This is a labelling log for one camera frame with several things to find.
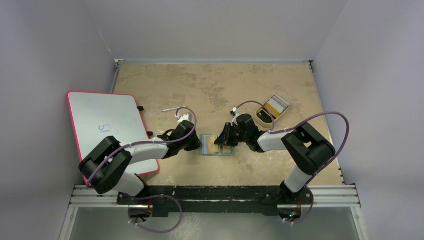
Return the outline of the green leather card holder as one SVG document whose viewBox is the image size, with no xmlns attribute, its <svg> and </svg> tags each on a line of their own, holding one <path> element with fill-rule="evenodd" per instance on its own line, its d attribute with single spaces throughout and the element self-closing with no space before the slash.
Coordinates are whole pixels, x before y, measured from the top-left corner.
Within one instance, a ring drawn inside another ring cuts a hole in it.
<svg viewBox="0 0 424 240">
<path fill-rule="evenodd" d="M 217 145 L 215 141 L 218 139 L 217 135 L 213 134 L 202 134 L 200 141 L 202 147 L 199 149 L 200 156 L 210 156 L 210 157 L 219 157 L 219 156 L 234 156 L 235 148 L 224 145 Z"/>
</svg>

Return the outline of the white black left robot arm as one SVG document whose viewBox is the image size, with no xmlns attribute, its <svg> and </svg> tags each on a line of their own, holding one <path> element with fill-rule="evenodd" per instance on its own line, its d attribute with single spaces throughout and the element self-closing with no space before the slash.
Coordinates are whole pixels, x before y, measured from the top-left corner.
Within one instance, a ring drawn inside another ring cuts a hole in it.
<svg viewBox="0 0 424 240">
<path fill-rule="evenodd" d="M 138 174 L 129 173 L 127 168 L 147 160 L 168 159 L 181 150 L 190 152 L 201 146 L 196 125 L 183 120 L 170 135 L 162 134 L 132 146 L 122 146 L 114 136 L 107 136 L 80 162 L 78 169 L 98 194 L 114 190 L 142 205 L 148 201 L 149 191 Z"/>
</svg>

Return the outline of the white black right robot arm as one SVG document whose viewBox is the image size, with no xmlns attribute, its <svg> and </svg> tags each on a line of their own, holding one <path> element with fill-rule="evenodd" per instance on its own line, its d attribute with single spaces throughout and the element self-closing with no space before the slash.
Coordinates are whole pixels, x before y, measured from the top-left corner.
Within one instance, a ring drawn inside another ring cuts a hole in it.
<svg viewBox="0 0 424 240">
<path fill-rule="evenodd" d="M 295 162 L 289 177 L 280 185 L 282 200 L 288 204 L 300 198 L 301 190 L 336 155 L 334 146 L 312 125 L 303 125 L 280 133 L 260 130 L 249 114 L 227 122 L 214 144 L 236 147 L 245 143 L 257 153 L 288 151 Z"/>
</svg>

